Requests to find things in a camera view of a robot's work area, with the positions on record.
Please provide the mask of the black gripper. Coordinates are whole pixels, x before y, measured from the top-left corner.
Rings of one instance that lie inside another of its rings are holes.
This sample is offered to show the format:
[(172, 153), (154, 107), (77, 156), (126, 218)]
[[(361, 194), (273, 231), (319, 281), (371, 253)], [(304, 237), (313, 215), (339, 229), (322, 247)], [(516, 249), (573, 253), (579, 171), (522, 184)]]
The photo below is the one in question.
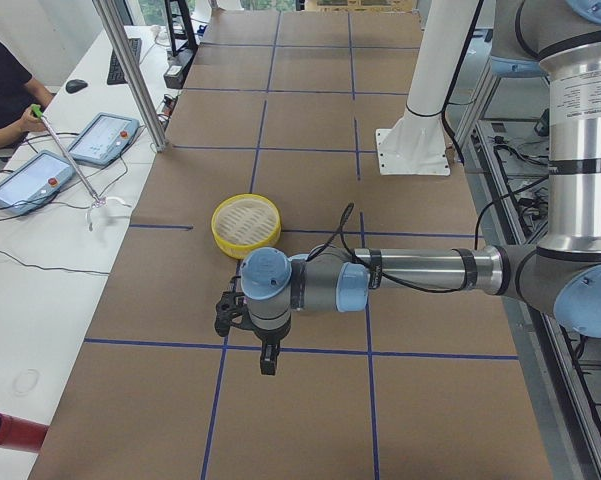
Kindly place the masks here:
[(262, 375), (275, 376), (277, 370), (277, 356), (280, 349), (278, 335), (267, 334), (260, 337), (261, 355), (260, 371)]

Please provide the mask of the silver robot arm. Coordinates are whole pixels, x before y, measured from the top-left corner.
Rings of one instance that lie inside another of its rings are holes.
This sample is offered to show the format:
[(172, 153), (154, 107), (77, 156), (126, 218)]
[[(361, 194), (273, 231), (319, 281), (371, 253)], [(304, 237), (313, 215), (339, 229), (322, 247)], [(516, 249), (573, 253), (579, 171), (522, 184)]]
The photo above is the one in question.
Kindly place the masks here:
[(288, 257), (264, 247), (241, 267), (241, 286), (218, 305), (215, 328), (251, 330), (260, 369), (276, 371), (295, 310), (362, 310), (371, 290), (479, 289), (520, 300), (587, 337), (601, 338), (601, 1), (501, 1), (493, 55), (538, 65), (550, 79), (546, 235), (534, 245), (480, 250), (335, 248)]

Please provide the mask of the person's hand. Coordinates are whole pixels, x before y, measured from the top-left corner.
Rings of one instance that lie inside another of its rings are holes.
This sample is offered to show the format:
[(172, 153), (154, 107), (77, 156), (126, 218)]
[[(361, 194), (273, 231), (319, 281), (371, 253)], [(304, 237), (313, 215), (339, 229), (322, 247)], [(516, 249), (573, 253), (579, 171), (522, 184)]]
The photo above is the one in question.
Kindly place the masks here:
[(20, 118), (22, 132), (43, 132), (46, 130), (44, 123), (38, 118), (31, 108), (27, 108)]

